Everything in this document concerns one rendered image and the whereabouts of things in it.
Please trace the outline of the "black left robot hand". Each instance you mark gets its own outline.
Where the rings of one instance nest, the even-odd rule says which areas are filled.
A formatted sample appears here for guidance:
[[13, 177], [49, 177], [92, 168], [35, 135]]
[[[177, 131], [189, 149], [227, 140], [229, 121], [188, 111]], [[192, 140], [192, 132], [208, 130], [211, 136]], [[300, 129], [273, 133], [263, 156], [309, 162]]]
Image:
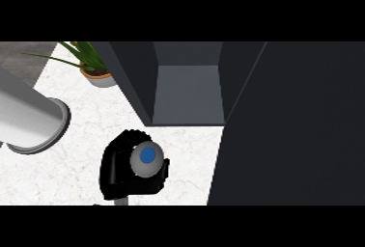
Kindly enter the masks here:
[[143, 131], [124, 130], [103, 150], [99, 184], [103, 198], [108, 201], [130, 195], [154, 195], [164, 188], [168, 177], [168, 158], [164, 157], [162, 167], [151, 178], [139, 177], [131, 170], [131, 152], [145, 141], [154, 142]]

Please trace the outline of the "grey bottle with blue cap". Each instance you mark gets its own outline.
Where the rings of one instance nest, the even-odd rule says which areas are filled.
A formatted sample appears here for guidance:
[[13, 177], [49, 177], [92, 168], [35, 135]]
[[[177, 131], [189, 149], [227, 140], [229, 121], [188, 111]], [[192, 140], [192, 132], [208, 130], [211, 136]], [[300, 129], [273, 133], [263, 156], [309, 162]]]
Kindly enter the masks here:
[[130, 156], [130, 165], [134, 174], [151, 178], [160, 171], [164, 163], [164, 152], [160, 145], [151, 141], [142, 142]]

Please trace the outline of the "dark grey open cabinet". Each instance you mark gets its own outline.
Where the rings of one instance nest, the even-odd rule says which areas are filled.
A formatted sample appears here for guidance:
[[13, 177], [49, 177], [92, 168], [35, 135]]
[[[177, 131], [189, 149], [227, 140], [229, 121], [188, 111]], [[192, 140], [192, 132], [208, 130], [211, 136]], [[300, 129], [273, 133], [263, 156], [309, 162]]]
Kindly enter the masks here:
[[96, 41], [93, 47], [146, 126], [223, 126], [261, 41]]

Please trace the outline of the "white cylinder with grey rim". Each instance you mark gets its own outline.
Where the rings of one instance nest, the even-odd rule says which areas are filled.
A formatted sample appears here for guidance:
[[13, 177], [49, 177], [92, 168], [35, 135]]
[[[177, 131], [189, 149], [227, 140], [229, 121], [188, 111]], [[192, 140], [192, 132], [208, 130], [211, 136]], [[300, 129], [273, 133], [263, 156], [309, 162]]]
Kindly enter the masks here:
[[0, 141], [19, 154], [44, 151], [68, 129], [66, 104], [44, 97], [0, 68]]

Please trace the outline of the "green plant in grey pot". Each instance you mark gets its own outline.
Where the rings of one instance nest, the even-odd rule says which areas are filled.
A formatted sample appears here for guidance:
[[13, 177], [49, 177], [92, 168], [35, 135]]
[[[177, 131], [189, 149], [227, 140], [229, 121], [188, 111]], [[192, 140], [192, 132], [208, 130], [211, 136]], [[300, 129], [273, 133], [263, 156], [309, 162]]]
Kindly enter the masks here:
[[77, 67], [90, 84], [97, 88], [109, 88], [115, 86], [115, 80], [92, 43], [89, 41], [61, 41], [61, 46], [75, 57], [78, 63], [72, 63], [61, 58], [40, 54], [32, 55], [31, 53], [28, 53], [28, 56], [32, 55], [34, 57], [55, 60]]

